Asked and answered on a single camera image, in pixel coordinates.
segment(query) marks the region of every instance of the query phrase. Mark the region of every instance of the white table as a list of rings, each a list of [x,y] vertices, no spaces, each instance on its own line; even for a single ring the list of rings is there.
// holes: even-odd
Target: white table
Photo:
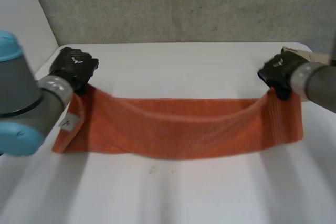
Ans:
[[[264,61],[282,46],[309,50],[297,43],[69,46],[99,59],[91,84],[128,98],[257,98],[267,90],[256,75]],[[303,118],[305,142],[317,154],[301,141],[194,161],[55,154],[55,127],[35,155],[1,158],[0,223],[335,223],[336,118],[311,102]]]

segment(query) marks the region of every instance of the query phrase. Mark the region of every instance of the orange towel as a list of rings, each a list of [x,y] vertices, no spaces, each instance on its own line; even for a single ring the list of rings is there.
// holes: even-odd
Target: orange towel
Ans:
[[[301,140],[301,101],[269,90],[260,99],[126,99],[93,86],[74,95],[81,116],[61,129],[54,152],[137,153],[156,158],[206,158],[248,153]]]

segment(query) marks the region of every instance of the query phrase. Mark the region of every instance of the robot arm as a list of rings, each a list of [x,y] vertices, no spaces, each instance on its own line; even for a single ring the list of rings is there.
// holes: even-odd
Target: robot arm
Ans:
[[[282,100],[288,99],[294,91],[336,113],[335,62],[336,53],[332,54],[330,65],[326,65],[309,62],[294,52],[286,51],[266,62],[258,71],[258,76],[274,88],[278,98]]]
[[[0,31],[0,153],[35,153],[70,102],[83,94],[98,60],[63,48],[38,82],[27,65],[16,38]]]

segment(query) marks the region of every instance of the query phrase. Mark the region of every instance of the gray wall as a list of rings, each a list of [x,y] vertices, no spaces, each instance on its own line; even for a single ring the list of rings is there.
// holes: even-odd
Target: gray wall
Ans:
[[[328,52],[336,0],[40,0],[60,45],[295,41]]]

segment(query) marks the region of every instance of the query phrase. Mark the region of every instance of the towel label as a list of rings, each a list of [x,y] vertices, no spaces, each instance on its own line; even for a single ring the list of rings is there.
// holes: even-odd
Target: towel label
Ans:
[[[65,131],[71,132],[79,121],[80,116],[77,116],[69,112],[65,115],[64,119],[60,122],[58,126]]]

